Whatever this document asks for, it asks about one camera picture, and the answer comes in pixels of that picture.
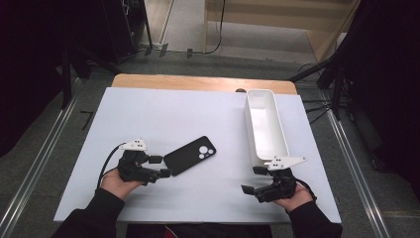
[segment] white tabletop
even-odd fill
[[[341,223],[322,161],[300,96],[276,94],[278,114],[290,156],[307,162],[292,169],[311,185],[317,204],[332,221]],[[142,138],[148,155],[164,156],[207,136],[217,154],[183,174],[141,186],[126,200],[118,220],[139,223],[289,222],[282,208],[259,203],[242,192],[241,184],[262,187],[271,177],[253,173],[245,124],[246,93],[107,88],[80,152],[54,220],[84,208],[96,188],[99,173],[119,144]],[[123,151],[111,159],[116,167]],[[145,167],[160,169],[160,165]]]

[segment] phone case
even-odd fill
[[[177,176],[215,154],[216,148],[206,136],[203,136],[167,154],[163,160],[166,166],[172,169],[172,175]]]

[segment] human hand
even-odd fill
[[[313,198],[309,193],[308,189],[306,189],[304,186],[298,183],[294,195],[292,197],[275,200],[274,203],[284,207],[284,209],[286,209],[287,212],[290,212],[298,206],[303,205],[306,202],[312,200]]]
[[[104,175],[101,187],[124,200],[131,191],[142,184],[142,181],[121,180],[118,170],[114,169]]]

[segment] person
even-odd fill
[[[107,173],[95,195],[85,209],[75,209],[61,223],[53,234],[52,238],[66,237],[101,237],[114,238],[117,236],[116,222],[118,215],[125,205],[124,199],[143,183],[140,181],[122,181],[118,170],[112,170]],[[296,187],[295,194],[291,198],[279,199],[274,201],[275,204],[283,207],[288,213],[296,238],[336,238],[341,237],[343,227],[340,224],[332,223],[325,214],[318,208],[312,199],[309,191],[302,185]],[[183,237],[179,232],[190,232],[194,229],[202,229],[202,226],[179,225],[166,229],[160,237]],[[270,237],[266,234],[266,229],[261,226],[249,226],[256,229],[241,229],[248,226],[218,226],[217,224],[209,224],[205,229],[210,230],[214,234],[210,237]]]

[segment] black sleeve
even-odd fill
[[[73,210],[52,238],[116,237],[118,215],[125,202],[111,192],[99,188],[85,209]]]
[[[296,238],[339,238],[343,226],[332,223],[314,201],[307,202],[289,213]]]

